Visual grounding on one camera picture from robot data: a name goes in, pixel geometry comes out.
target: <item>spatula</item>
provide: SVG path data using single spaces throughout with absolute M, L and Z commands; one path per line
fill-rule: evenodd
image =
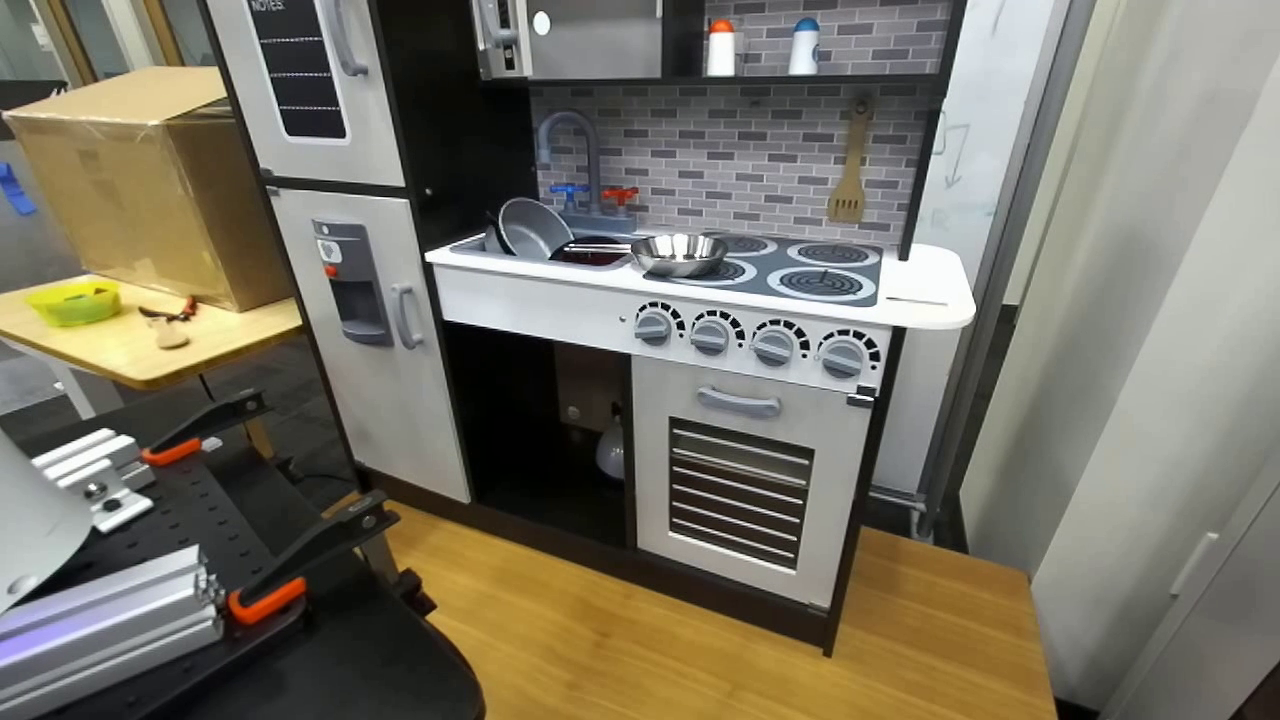
M 849 116 L 849 142 L 842 142 L 842 171 L 829 206 L 833 226 L 862 226 L 862 157 L 870 142 L 870 106 L 857 106 Z

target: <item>burner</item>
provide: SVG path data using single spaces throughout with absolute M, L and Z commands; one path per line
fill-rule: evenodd
M 727 256 L 769 256 L 774 244 L 763 236 L 720 236 Z
M 708 277 L 695 277 L 687 286 L 748 286 L 753 277 L 753 264 L 725 256 Z
M 870 300 L 877 286 L 857 271 L 835 270 L 782 270 L 769 277 L 769 289 L 782 296 L 806 296 L 806 300 Z
M 786 256 L 800 264 L 835 264 L 835 270 L 866 270 L 878 261 L 878 252 L 862 244 L 797 244 L 786 247 Z

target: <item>play kitchen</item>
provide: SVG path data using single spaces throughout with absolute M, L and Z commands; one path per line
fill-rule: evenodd
M 817 76 L 797 12 L 206 0 L 354 463 L 833 650 L 903 334 L 971 321 L 911 244 L 961 5 L 835 0 Z

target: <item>white countertop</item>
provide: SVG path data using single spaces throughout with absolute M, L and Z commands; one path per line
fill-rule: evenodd
M 617 289 L 617 293 L 638 293 L 638 296 L 665 296 L 665 300 L 774 309 L 774 311 L 797 311 L 797 315 L 817 315 L 835 326 L 962 330 L 975 311 L 961 256 L 931 244 L 911 244 L 909 264 L 895 256 L 885 256 L 878 300 L 870 309 L 792 300 L 792 296 L 748 296 L 716 286 L 643 280 L 634 264 L 583 270 L 583 264 L 493 256 L 493 252 L 478 252 L 478 236 L 426 252 L 426 264 L 467 270 L 487 277 L 524 277 L 524 280 L 547 280 L 547 286 Z

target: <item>stove knob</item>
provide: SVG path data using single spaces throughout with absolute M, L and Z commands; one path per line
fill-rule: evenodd
M 866 353 L 858 341 L 849 341 L 849 336 L 833 336 L 825 349 L 818 349 L 818 365 L 829 375 L 835 381 L 851 381 L 866 367 Z
M 763 330 L 763 334 L 755 334 L 753 336 L 753 353 L 755 353 L 755 359 L 761 365 L 769 365 L 769 367 L 782 367 L 782 365 L 792 365 L 797 359 L 797 334 L 786 334 L 786 330 Z
M 731 346 L 731 330 L 720 315 L 705 315 L 693 326 L 687 346 L 705 355 L 725 355 Z
M 638 346 L 667 346 L 672 341 L 672 315 L 665 309 L 643 309 L 634 315 L 634 341 Z

